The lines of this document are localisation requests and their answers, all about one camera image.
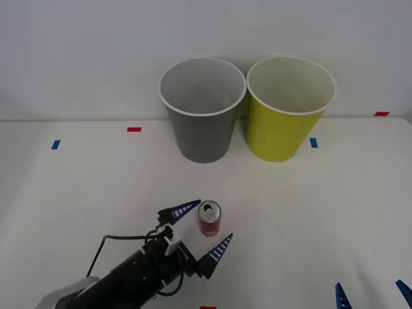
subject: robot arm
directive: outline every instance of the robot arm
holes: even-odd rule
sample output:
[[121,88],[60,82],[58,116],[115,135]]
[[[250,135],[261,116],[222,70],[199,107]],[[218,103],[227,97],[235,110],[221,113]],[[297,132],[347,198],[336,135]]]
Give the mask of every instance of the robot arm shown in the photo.
[[[193,201],[160,211],[156,237],[145,243],[142,250],[135,252],[101,280],[87,277],[77,286],[54,291],[42,299],[37,309],[140,308],[157,294],[174,295],[183,283],[184,274],[188,277],[197,274],[209,279],[232,234],[197,261],[172,228],[199,204],[200,201]],[[161,293],[179,276],[180,282],[174,292]]]

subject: paper cup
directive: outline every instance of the paper cup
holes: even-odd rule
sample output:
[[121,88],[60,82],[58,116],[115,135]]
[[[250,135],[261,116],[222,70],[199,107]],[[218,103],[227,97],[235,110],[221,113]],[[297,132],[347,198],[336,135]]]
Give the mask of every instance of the paper cup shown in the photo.
[[256,156],[271,162],[294,155],[336,96],[336,83],[326,69],[293,56],[255,63],[247,87],[247,144]]
[[159,94],[186,158],[209,163],[225,155],[246,88],[242,72],[217,58],[193,58],[167,69]]

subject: white wall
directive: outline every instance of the white wall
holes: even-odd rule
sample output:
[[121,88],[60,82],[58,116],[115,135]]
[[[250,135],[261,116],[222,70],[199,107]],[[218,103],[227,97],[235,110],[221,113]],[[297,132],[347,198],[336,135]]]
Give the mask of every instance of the white wall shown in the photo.
[[323,63],[329,116],[412,114],[410,0],[2,0],[0,119],[164,118],[158,78],[213,55]]

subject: yellow cup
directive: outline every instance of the yellow cup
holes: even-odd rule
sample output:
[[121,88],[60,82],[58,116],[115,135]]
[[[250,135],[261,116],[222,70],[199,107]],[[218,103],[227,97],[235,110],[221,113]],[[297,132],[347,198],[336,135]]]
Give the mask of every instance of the yellow cup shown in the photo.
[[326,69],[308,59],[263,59],[247,74],[247,144],[260,159],[291,158],[336,96]]

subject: black cable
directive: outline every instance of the black cable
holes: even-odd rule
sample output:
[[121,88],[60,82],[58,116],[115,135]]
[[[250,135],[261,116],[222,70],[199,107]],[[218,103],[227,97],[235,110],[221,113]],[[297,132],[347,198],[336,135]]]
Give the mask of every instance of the black cable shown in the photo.
[[178,286],[177,286],[172,292],[158,292],[158,295],[160,295],[160,296],[164,296],[164,297],[173,296],[174,294],[176,294],[177,292],[180,291],[180,288],[181,288],[182,285],[183,285],[183,279],[184,279],[184,277],[185,277],[185,274],[183,273],[183,268],[184,268],[184,265],[183,265],[183,256],[182,256],[182,253],[180,252],[180,249],[178,249],[176,253],[177,253],[177,255],[178,255],[180,268],[181,268],[181,270],[182,270],[182,272],[180,273],[179,284],[178,284]]
[[168,293],[166,293],[166,292],[158,292],[157,294],[160,295],[160,296],[164,296],[164,297],[173,296],[174,294],[176,294],[177,292],[179,292],[180,288],[182,287],[182,285],[183,285],[183,278],[184,278],[184,277],[185,277],[184,274],[181,273],[181,274],[180,274],[180,278],[179,278],[179,284],[178,284],[178,286],[174,289],[174,291],[168,292]]
[[122,240],[139,240],[139,239],[144,239],[145,241],[147,241],[147,239],[155,239],[155,238],[157,238],[157,237],[158,237],[157,235],[153,235],[153,236],[150,236],[150,235],[146,235],[146,236],[114,236],[114,235],[106,235],[106,236],[104,236],[103,239],[102,239],[102,243],[100,244],[100,246],[99,246],[99,248],[98,248],[98,250],[97,250],[97,252],[96,252],[95,258],[93,259],[93,262],[91,262],[91,265],[90,265],[90,268],[89,268],[89,271],[88,271],[88,274],[87,274],[86,277],[89,277],[89,276],[90,276],[91,271],[93,270],[93,267],[95,266],[95,263],[96,263],[96,260],[97,260],[97,258],[98,258],[98,255],[100,254],[100,251],[102,251],[102,249],[103,249],[104,242],[105,242],[106,239],[122,239]]
[[150,230],[150,231],[146,234],[146,239],[144,240],[144,243],[147,243],[147,241],[149,240],[149,236],[150,236],[151,234],[156,233],[156,232],[157,232],[157,230]]

